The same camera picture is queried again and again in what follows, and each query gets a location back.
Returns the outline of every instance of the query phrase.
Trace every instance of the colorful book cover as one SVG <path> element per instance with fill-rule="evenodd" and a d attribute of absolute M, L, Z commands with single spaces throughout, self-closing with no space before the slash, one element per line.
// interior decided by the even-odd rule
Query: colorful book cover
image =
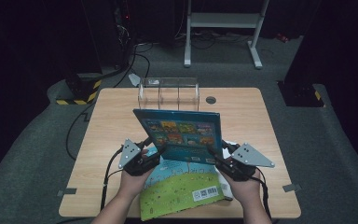
<path fill-rule="evenodd" d="M 149 154 L 156 151 L 149 148 Z M 140 195 L 145 221 L 225 199 L 213 165 L 161 158 Z"/>

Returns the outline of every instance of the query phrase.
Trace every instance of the white metal frame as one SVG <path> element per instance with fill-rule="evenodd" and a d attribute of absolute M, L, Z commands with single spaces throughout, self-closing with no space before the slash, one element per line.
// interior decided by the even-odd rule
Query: white metal frame
<path fill-rule="evenodd" d="M 266 16 L 269 0 L 264 0 L 260 13 L 192 13 L 191 0 L 188 0 L 185 67 L 191 66 L 191 27 L 226 27 L 226 28 L 254 28 L 253 40 L 248 41 L 248 47 L 255 63 L 255 68 L 263 67 L 258 57 L 255 45 Z"/>

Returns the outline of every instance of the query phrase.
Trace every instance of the white label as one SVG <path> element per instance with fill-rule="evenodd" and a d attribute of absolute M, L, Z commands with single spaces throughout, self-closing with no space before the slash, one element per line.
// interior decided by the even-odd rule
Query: white label
<path fill-rule="evenodd" d="M 216 186 L 212 186 L 207 189 L 199 189 L 193 191 L 193 200 L 194 202 L 201 201 L 204 199 L 212 198 L 214 196 L 219 195 L 219 191 L 217 191 Z"/>

